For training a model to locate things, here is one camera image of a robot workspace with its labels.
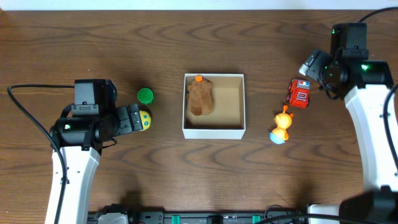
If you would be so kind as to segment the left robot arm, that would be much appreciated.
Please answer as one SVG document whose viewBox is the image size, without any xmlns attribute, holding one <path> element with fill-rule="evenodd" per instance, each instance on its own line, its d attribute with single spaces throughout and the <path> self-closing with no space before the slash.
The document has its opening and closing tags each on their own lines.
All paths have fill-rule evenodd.
<svg viewBox="0 0 398 224">
<path fill-rule="evenodd" d="M 68 105 L 51 128 L 53 177 L 46 223 L 87 223 L 91 188 L 102 150 L 116 137 L 144 130 L 137 104 L 109 108 Z"/>
</svg>

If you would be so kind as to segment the yellow ball with blue letters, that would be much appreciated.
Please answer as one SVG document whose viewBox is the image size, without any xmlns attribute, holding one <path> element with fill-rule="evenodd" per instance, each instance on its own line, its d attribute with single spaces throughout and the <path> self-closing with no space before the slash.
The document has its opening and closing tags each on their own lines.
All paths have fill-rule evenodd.
<svg viewBox="0 0 398 224">
<path fill-rule="evenodd" d="M 152 118 L 151 115 L 146 112 L 146 111 L 139 111 L 140 117 L 141 117 L 141 124 L 142 124 L 142 129 L 141 131 L 145 131 L 147 129 L 150 128 L 151 126 L 151 122 L 152 122 Z"/>
</svg>

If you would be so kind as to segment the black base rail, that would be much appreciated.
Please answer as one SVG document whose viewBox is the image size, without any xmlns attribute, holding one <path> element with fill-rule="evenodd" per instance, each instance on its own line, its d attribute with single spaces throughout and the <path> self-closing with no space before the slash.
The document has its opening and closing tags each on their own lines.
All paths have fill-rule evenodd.
<svg viewBox="0 0 398 224">
<path fill-rule="evenodd" d="M 163 212 L 129 210 L 122 205 L 105 206 L 89 213 L 87 223 L 125 224 L 235 224 L 235 223 L 365 223 L 341 217 L 337 207 L 323 206 L 319 211 L 305 211 L 271 205 L 263 212 Z"/>
</svg>

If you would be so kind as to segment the red toy fire truck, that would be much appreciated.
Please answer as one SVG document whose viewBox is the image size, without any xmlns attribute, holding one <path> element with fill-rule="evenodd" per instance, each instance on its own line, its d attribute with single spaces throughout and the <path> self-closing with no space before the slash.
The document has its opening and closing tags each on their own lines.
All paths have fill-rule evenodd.
<svg viewBox="0 0 398 224">
<path fill-rule="evenodd" d="M 306 108 L 310 104 L 310 82 L 301 79 L 293 79 L 288 86 L 286 102 L 290 106 Z"/>
</svg>

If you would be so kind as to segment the white cardboard box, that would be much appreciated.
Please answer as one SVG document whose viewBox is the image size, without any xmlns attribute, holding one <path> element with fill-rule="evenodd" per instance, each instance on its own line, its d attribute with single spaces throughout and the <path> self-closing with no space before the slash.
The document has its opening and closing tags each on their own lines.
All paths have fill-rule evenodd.
<svg viewBox="0 0 398 224">
<path fill-rule="evenodd" d="M 182 131 L 186 139 L 242 139 L 246 131 L 244 75 L 202 73 L 211 82 L 214 109 L 195 116 L 188 110 L 188 86 L 198 73 L 186 73 L 183 86 Z"/>
</svg>

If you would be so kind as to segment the orange rubber duck toy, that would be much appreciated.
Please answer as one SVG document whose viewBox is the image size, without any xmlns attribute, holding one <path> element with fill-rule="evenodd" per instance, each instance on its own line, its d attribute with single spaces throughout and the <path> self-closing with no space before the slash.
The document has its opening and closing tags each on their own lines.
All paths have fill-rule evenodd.
<svg viewBox="0 0 398 224">
<path fill-rule="evenodd" d="M 292 125 L 293 113 L 288 113 L 287 105 L 283 106 L 281 113 L 274 117 L 276 127 L 269 133 L 270 140 L 275 144 L 284 144 L 289 139 L 287 129 Z"/>
</svg>

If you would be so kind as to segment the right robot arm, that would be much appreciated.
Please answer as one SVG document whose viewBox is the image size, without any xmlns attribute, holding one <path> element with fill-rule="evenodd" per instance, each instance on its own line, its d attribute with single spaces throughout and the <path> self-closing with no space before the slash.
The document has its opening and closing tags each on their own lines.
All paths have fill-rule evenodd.
<svg viewBox="0 0 398 224">
<path fill-rule="evenodd" d="M 302 75 L 345 102 L 353 120 L 363 166 L 360 195 L 339 205 L 313 204 L 309 223 L 397 223 L 397 118 L 387 62 L 369 60 L 362 50 L 314 50 Z"/>
</svg>

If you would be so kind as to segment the brown plush bear toy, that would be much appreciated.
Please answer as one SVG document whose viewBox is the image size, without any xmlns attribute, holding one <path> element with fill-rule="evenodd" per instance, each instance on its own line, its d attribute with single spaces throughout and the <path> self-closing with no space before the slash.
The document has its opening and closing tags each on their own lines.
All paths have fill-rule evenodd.
<svg viewBox="0 0 398 224">
<path fill-rule="evenodd" d="M 196 75 L 188 85 L 187 108 L 194 116 L 209 115 L 214 109 L 212 82 Z"/>
</svg>

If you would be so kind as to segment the green plastic turbine wheel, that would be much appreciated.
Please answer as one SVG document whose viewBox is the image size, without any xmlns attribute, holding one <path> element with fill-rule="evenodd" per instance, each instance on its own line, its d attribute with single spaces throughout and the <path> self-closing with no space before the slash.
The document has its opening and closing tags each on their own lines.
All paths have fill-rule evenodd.
<svg viewBox="0 0 398 224">
<path fill-rule="evenodd" d="M 149 105 L 154 100 L 154 93 L 150 88 L 141 88 L 137 92 L 137 99 L 143 105 Z"/>
</svg>

